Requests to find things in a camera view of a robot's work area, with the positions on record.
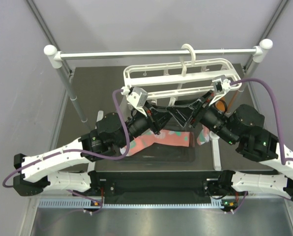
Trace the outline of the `orange beige sock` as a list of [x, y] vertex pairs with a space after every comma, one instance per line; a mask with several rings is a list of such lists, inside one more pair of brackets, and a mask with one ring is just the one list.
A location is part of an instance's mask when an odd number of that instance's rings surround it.
[[215, 108], [222, 113], [231, 114], [234, 111], [236, 96], [237, 93], [235, 91], [229, 92], [214, 104]]

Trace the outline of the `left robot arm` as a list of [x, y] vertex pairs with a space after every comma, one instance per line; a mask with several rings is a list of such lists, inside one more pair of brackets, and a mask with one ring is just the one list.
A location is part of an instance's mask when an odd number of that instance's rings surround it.
[[146, 114], [136, 112], [124, 120], [120, 111], [106, 114], [89, 133], [49, 152], [36, 156], [21, 153], [14, 156], [16, 173], [12, 188], [20, 196], [33, 196], [49, 190], [75, 190], [95, 195], [101, 184], [95, 173], [70, 173], [63, 169], [99, 160], [121, 160], [131, 148], [131, 142], [146, 131], [159, 134], [172, 114], [166, 108], [147, 103]]

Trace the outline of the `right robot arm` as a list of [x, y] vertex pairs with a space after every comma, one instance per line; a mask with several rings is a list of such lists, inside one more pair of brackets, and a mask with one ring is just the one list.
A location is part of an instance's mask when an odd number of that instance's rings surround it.
[[181, 101], [166, 110], [181, 125], [195, 127], [202, 124], [229, 145], [237, 145], [237, 153], [244, 158], [269, 166], [277, 175], [247, 174], [222, 171], [207, 193], [229, 195], [234, 192], [264, 192], [293, 202], [293, 151], [264, 128], [264, 116], [247, 104], [240, 105], [231, 116], [209, 104], [209, 91], [193, 101]]

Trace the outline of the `white plastic clip hanger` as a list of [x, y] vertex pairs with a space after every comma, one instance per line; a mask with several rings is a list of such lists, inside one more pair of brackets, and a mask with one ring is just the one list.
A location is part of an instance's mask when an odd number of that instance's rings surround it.
[[140, 87], [148, 93], [147, 100], [156, 102], [167, 98], [169, 105], [173, 105], [181, 96], [213, 91], [212, 80], [221, 75], [231, 81], [230, 91], [241, 87], [240, 75], [227, 59], [197, 60], [191, 45], [184, 44], [182, 48], [190, 53], [189, 61], [180, 56], [178, 62], [126, 67], [123, 71], [124, 86], [121, 94], [127, 98], [134, 87]]

